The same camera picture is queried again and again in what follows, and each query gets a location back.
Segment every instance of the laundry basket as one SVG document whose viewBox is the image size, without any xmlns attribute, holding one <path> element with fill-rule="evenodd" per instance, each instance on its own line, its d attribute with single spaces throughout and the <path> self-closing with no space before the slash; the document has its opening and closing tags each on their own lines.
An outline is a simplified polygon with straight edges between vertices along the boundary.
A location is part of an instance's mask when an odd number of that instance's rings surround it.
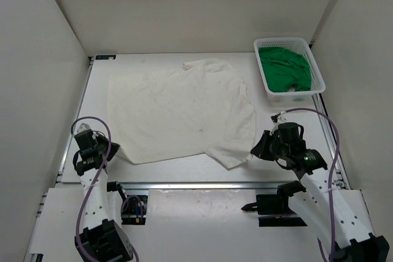
<svg viewBox="0 0 393 262">
<path fill-rule="evenodd" d="M 289 49 L 293 52 L 301 54 L 305 57 L 309 64 L 311 72 L 311 89 L 309 91 L 289 91 L 289 92 L 272 92 L 266 82 L 265 73 L 263 72 L 262 63 L 259 57 L 260 47 L 279 46 Z M 308 47 L 307 42 L 303 38 L 298 37 L 277 37 L 277 38 L 263 38 L 257 39 L 254 42 L 255 54 L 257 55 L 259 70 L 262 75 L 263 84 L 267 92 L 269 101 L 271 102 L 290 102 L 302 101 L 309 98 L 313 94 L 322 93 L 325 91 L 325 82 L 322 79 L 321 72 L 319 72 L 317 63 Z"/>
</svg>

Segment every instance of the green cloth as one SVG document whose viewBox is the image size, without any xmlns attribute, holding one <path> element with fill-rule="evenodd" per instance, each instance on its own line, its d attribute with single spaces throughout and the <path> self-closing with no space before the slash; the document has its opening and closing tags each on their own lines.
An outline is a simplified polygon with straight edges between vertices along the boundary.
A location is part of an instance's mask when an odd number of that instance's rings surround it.
<svg viewBox="0 0 393 262">
<path fill-rule="evenodd" d="M 291 87 L 296 91 L 311 89 L 309 64 L 302 55 L 282 47 L 261 47 L 259 57 L 272 92 L 287 92 Z"/>
</svg>

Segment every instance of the robotic arm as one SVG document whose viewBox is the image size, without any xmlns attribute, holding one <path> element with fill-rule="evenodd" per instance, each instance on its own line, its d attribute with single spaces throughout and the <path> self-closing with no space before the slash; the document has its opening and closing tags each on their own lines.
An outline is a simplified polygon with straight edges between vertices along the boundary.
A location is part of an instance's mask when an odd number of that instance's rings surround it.
<svg viewBox="0 0 393 262">
<path fill-rule="evenodd" d="M 331 249 L 335 236 L 335 253 L 331 261 L 385 262 L 389 244 L 383 236 L 375 237 L 356 216 L 342 197 L 337 186 L 329 188 L 327 164 L 316 150 L 306 148 L 304 127 L 286 123 L 281 116 L 273 116 L 276 126 L 265 130 L 260 142 L 251 150 L 258 158 L 286 162 L 280 167 L 292 170 L 298 181 L 278 188 L 284 206 L 297 213 L 310 227 L 325 249 Z M 329 201 L 332 190 L 333 203 Z M 330 214 L 334 211 L 334 233 Z"/>
<path fill-rule="evenodd" d="M 83 231 L 79 234 L 82 246 L 98 261 L 130 261 L 133 259 L 133 248 L 121 229 L 120 208 L 126 200 L 122 186 L 117 182 L 108 182 L 105 169 L 101 171 L 97 181 L 91 184 L 107 152 L 108 140 L 103 135 L 93 132 L 85 123 L 80 125 L 74 138 L 79 151 L 74 156 L 73 164 L 83 186 L 84 196 L 88 188 L 93 186 L 83 213 Z M 119 148 L 119 144 L 112 143 L 108 161 Z M 75 245 L 82 259 L 89 262 L 76 237 Z"/>
</svg>

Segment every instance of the white cloth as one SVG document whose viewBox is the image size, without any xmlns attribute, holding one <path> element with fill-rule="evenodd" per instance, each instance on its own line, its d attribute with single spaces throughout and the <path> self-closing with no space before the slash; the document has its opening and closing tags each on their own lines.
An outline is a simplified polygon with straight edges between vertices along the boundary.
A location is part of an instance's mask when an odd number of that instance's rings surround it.
<svg viewBox="0 0 393 262">
<path fill-rule="evenodd" d="M 134 164 L 205 153 L 230 169 L 251 159 L 255 110 L 224 60 L 111 75 L 107 117 L 113 140 Z"/>
</svg>

